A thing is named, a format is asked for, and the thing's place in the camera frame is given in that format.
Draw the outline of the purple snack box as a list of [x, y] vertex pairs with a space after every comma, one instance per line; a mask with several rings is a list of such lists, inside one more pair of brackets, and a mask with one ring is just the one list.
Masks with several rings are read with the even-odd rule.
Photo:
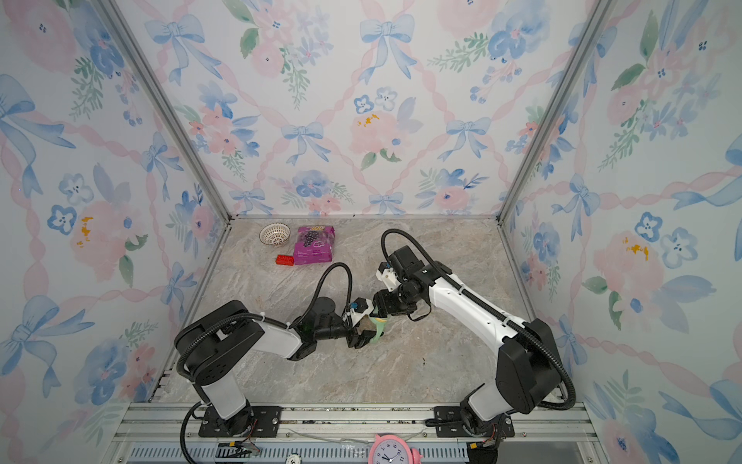
[[293, 258], [296, 266], [329, 263], [334, 260], [333, 226], [311, 225], [299, 228]]

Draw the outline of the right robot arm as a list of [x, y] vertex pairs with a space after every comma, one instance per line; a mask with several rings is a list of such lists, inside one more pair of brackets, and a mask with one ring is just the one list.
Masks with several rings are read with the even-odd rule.
[[426, 264], [409, 247], [388, 256], [376, 272], [386, 286], [374, 295], [382, 316], [408, 315], [420, 302], [453, 316], [496, 357], [494, 379], [460, 402], [462, 427], [483, 436], [513, 413], [537, 407], [564, 411], [576, 402], [574, 384], [558, 357], [556, 340], [543, 321], [526, 321], [475, 293], [440, 262]]

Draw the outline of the pink alarm clock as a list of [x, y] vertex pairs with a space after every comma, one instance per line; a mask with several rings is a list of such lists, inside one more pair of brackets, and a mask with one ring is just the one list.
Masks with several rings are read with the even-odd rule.
[[368, 464], [421, 464], [421, 460], [419, 450], [392, 434], [376, 435], [367, 454]]

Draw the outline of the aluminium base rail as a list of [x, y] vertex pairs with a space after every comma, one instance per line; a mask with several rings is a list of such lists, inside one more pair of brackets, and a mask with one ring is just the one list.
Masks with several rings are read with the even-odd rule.
[[378, 439], [398, 437], [425, 463], [606, 463], [583, 404], [515, 414], [483, 436], [452, 423], [451, 404], [260, 404], [255, 429], [202, 437], [185, 403], [129, 406], [105, 463], [364, 463]]

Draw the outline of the red toy brick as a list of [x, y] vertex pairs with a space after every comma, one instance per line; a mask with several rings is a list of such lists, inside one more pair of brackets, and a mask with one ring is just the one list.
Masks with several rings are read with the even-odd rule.
[[276, 257], [276, 265], [293, 267], [295, 265], [295, 259], [292, 255], [278, 255]]

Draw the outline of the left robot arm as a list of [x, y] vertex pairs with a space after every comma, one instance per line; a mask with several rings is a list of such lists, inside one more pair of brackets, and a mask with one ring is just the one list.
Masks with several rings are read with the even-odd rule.
[[175, 338], [180, 355], [176, 370], [191, 383], [206, 410], [201, 438], [274, 438], [282, 408], [253, 406], [237, 381], [236, 367], [250, 352], [274, 354], [298, 362], [323, 340], [343, 339], [363, 348], [384, 334], [386, 321], [373, 316], [372, 302], [359, 298], [338, 313], [335, 303], [319, 297], [305, 314], [282, 323], [252, 313], [231, 301], [185, 327]]

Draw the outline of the patterned white bowl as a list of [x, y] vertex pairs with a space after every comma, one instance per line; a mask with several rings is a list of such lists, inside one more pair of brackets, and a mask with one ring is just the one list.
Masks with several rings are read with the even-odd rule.
[[260, 242], [270, 247], [279, 247], [286, 244], [291, 237], [291, 228], [281, 222], [266, 225], [259, 233]]

